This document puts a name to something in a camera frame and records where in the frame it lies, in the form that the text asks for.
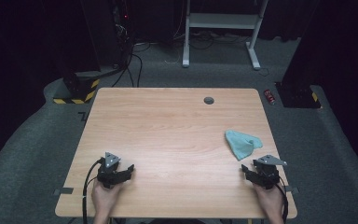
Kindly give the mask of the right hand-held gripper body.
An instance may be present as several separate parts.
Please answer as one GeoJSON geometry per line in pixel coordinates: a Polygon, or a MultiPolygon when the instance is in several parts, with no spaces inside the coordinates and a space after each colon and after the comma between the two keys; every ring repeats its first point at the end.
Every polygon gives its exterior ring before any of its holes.
{"type": "Polygon", "coordinates": [[[280,181],[278,165],[286,166],[287,162],[272,155],[266,155],[254,160],[256,169],[255,183],[265,189],[271,189],[280,181]]]}

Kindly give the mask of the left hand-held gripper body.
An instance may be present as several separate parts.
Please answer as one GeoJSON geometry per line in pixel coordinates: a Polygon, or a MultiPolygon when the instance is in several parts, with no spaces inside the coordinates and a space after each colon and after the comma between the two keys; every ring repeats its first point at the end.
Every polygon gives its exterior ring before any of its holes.
{"type": "Polygon", "coordinates": [[[120,157],[106,152],[102,158],[102,164],[98,169],[97,179],[105,188],[110,189],[112,186],[125,181],[126,172],[117,170],[120,157]]]}

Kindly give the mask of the light blue cloth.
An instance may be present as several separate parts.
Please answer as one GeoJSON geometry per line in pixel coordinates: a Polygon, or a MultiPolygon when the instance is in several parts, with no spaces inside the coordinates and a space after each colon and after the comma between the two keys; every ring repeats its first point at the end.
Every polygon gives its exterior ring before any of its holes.
{"type": "Polygon", "coordinates": [[[238,161],[247,158],[255,149],[263,146],[262,141],[258,137],[234,130],[227,130],[225,132],[225,138],[238,161]]]}

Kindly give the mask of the person's left hand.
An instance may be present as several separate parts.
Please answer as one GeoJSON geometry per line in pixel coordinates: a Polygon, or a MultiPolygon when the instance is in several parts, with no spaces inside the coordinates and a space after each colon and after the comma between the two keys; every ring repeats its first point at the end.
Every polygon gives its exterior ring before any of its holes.
{"type": "Polygon", "coordinates": [[[94,217],[110,217],[121,188],[122,184],[114,185],[108,189],[98,180],[93,182],[91,198],[95,208],[94,217]]]}

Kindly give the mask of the person's right hand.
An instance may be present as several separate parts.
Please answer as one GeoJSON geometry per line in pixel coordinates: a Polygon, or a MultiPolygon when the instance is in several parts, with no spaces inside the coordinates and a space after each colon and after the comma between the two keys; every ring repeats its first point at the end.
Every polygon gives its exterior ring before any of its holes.
{"type": "Polygon", "coordinates": [[[265,189],[257,184],[254,184],[254,189],[257,194],[260,207],[266,214],[267,218],[282,218],[283,198],[280,189],[278,187],[265,189]]]}

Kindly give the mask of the red can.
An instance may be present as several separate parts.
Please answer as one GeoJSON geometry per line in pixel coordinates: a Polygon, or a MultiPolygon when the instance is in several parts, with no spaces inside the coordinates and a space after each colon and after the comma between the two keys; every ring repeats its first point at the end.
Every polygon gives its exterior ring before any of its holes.
{"type": "Polygon", "coordinates": [[[264,96],[270,105],[274,105],[276,103],[275,97],[270,90],[264,90],[264,96]]]}

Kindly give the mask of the black yellow striped stand base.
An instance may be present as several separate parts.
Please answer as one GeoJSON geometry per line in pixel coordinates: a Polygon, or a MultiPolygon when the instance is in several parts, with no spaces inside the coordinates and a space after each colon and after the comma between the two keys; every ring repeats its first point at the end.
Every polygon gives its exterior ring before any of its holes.
{"type": "Polygon", "coordinates": [[[72,73],[65,75],[53,96],[53,102],[58,105],[82,105],[90,102],[96,92],[99,79],[78,77],[72,73]]]}

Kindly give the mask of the black equipment tower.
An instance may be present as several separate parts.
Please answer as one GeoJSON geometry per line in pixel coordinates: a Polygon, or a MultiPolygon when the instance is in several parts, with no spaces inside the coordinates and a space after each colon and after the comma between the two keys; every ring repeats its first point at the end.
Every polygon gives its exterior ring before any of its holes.
{"type": "Polygon", "coordinates": [[[117,44],[119,50],[120,67],[126,66],[131,51],[132,29],[130,22],[129,4],[127,0],[109,0],[111,15],[115,25],[117,44]]]}

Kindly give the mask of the white metal desk frame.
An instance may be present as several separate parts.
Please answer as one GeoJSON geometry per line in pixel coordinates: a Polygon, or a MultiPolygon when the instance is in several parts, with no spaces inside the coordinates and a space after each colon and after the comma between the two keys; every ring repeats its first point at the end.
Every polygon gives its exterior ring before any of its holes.
{"type": "Polygon", "coordinates": [[[255,42],[264,19],[269,0],[262,0],[259,12],[255,15],[242,14],[216,14],[216,13],[193,13],[190,9],[191,0],[186,0],[186,26],[185,40],[182,57],[184,68],[190,65],[189,37],[191,28],[216,28],[252,30],[251,40],[245,43],[254,70],[260,70],[261,65],[255,53],[255,42]]]}

